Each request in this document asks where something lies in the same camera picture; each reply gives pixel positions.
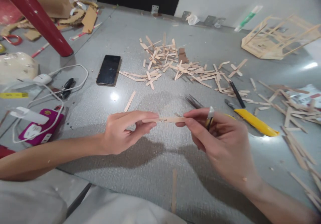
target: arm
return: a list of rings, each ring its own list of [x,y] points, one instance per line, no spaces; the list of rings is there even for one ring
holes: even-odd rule
[[[0,159],[0,179],[31,180],[60,164],[85,156],[120,154],[156,126],[156,123],[143,124],[142,119],[158,117],[142,111],[110,115],[105,133],[49,142]],[[135,131],[127,130],[132,124],[136,124]]]
[[[207,131],[203,124],[208,108],[184,114],[185,123],[197,147],[212,166],[231,185],[240,190],[272,223],[318,223],[321,218],[292,197],[264,182],[258,175],[250,151],[246,125],[215,112]]]

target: smartphone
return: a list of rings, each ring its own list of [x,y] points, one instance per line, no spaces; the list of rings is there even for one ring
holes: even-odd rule
[[[120,61],[120,56],[106,55],[101,64],[96,84],[115,86]]]

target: white shirt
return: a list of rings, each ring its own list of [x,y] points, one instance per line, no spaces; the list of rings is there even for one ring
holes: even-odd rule
[[[186,224],[149,201],[100,187],[95,187],[68,219],[66,213],[65,201],[41,180],[0,181],[1,223]]]

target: tweezers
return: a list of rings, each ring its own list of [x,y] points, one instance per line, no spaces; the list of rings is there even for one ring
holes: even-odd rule
[[[185,99],[194,107],[194,108],[204,108],[204,106],[196,100],[192,95],[186,95]]]

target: forearm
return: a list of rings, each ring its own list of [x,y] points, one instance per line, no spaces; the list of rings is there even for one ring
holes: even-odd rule
[[[60,164],[97,155],[99,135],[64,139],[38,145],[0,159],[0,179],[24,181],[36,178]]]
[[[315,212],[266,182],[255,193],[244,194],[273,224],[320,222]]]

